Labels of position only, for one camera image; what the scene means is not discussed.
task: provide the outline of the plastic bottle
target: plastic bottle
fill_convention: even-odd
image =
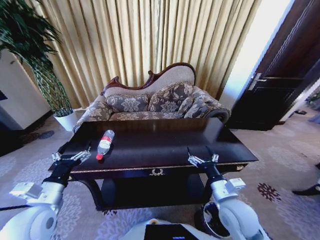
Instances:
[[[101,160],[103,156],[109,151],[110,145],[111,145],[112,139],[114,139],[114,136],[115,136],[114,131],[112,130],[105,131],[98,145],[97,155],[95,157],[97,160]]]

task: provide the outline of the door handle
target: door handle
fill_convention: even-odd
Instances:
[[[255,85],[257,84],[257,82],[266,82],[268,79],[260,79],[262,73],[258,72],[254,77],[252,76],[251,79],[253,79],[253,81],[251,82],[248,91],[252,91],[255,87]]]

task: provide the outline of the bottle label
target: bottle label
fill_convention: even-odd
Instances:
[[[102,149],[109,149],[111,145],[111,138],[108,136],[103,136],[99,143],[99,147]]]

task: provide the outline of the carpet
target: carpet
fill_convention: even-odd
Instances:
[[[233,130],[260,160],[227,178],[242,178],[247,187],[239,198],[252,206],[271,239],[318,240],[320,236],[320,195],[297,196],[291,190],[306,189],[320,178],[320,124],[308,122],[316,114],[294,114],[284,125],[270,131]],[[51,153],[72,136],[51,116],[36,130],[32,141],[0,157],[0,208],[23,205],[9,195],[19,182],[38,184],[49,175]],[[136,208],[98,212],[89,190],[70,182],[64,191],[64,205],[58,216],[55,240],[117,240],[135,224],[159,218],[194,225],[199,205]],[[0,229],[23,209],[0,212]]]

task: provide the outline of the floral sofa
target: floral sofa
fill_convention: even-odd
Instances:
[[[160,73],[149,73],[141,87],[112,79],[73,128],[83,122],[179,118],[219,118],[226,123],[230,110],[195,86],[196,73],[187,63],[175,63]]]

